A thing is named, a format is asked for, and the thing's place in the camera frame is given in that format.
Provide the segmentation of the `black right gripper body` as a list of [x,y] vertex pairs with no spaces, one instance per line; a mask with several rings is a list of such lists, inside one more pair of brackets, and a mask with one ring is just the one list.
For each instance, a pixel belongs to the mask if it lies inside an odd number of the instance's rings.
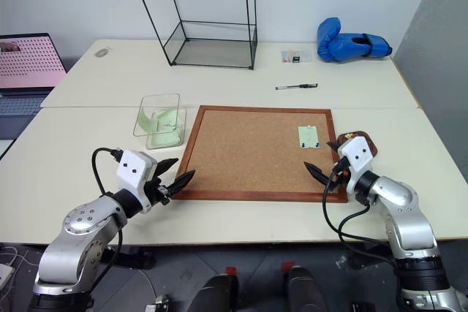
[[332,184],[335,186],[346,186],[350,180],[350,162],[346,156],[335,163],[332,172]]

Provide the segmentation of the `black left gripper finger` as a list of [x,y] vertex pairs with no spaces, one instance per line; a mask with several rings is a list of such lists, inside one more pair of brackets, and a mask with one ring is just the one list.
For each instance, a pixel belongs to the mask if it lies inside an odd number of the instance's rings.
[[160,175],[167,172],[177,162],[178,158],[164,159],[159,161],[154,172],[154,177],[158,178]]
[[182,191],[190,182],[190,180],[195,175],[195,170],[190,170],[188,172],[179,175],[174,182],[167,187],[169,191],[169,196],[172,197]]

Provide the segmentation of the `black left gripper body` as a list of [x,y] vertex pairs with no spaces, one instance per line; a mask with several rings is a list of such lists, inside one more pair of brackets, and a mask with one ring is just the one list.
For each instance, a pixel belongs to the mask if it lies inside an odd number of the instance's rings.
[[147,181],[143,190],[152,206],[155,206],[158,203],[167,205],[172,197],[171,189],[162,185],[161,179],[158,177],[154,177],[150,181]]

